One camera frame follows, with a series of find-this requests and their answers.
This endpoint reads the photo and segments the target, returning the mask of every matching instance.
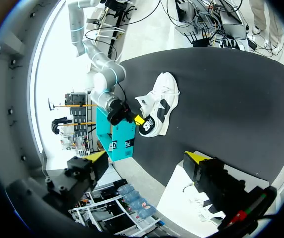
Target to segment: water bottle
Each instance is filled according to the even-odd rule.
[[[119,195],[123,196],[125,194],[128,194],[129,192],[132,192],[134,188],[130,184],[126,184],[118,188]]]
[[[138,216],[142,219],[146,219],[156,213],[156,208],[150,205],[145,206],[144,208],[138,211]]]
[[[142,197],[129,204],[129,207],[133,211],[137,211],[137,210],[144,208],[146,206],[147,206],[147,201]]]
[[[140,198],[140,194],[139,194],[139,192],[137,192],[135,190],[132,191],[132,192],[129,192],[128,194],[123,195],[123,200],[127,204],[130,204],[130,203],[132,203],[133,201],[135,201],[139,198]]]

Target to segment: teal box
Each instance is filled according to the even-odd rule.
[[[124,119],[118,125],[113,126],[111,135],[111,124],[107,120],[107,113],[103,109],[97,108],[97,136],[113,161],[133,155],[135,131],[134,122],[128,123]]]

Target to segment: white shoe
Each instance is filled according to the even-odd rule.
[[[272,46],[271,50],[272,53],[276,56],[280,51],[280,46],[279,45],[277,45],[276,47]]]
[[[272,54],[274,54],[275,56],[279,53],[279,51],[280,51],[280,46],[279,46],[279,44],[277,44],[277,46],[273,46],[272,44],[271,44],[271,42],[270,41],[265,41],[265,43],[264,43],[264,47],[269,47],[269,50],[271,50],[272,51]]]
[[[178,104],[179,94],[175,78],[166,72],[159,75],[151,92],[146,96],[136,97],[146,121],[139,126],[141,136],[166,135],[169,117]]]
[[[260,34],[261,32],[261,30],[256,26],[254,26],[251,30],[253,34],[257,34],[257,35]]]

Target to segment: black table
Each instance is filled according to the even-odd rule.
[[[284,66],[253,53],[222,48],[184,48],[122,62],[121,83],[131,109],[161,72],[174,75],[179,104],[166,136],[141,137],[134,159],[167,185],[184,151],[201,151],[269,181],[284,164]],[[116,95],[123,93],[116,87]]]

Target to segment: person's leg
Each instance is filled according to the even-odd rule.
[[[272,47],[277,47],[281,41],[283,29],[279,17],[274,14],[272,9],[269,7],[269,18],[270,18],[270,28],[269,28],[269,40]]]
[[[261,31],[264,31],[267,27],[264,0],[249,0],[249,3],[255,17],[255,26]]]

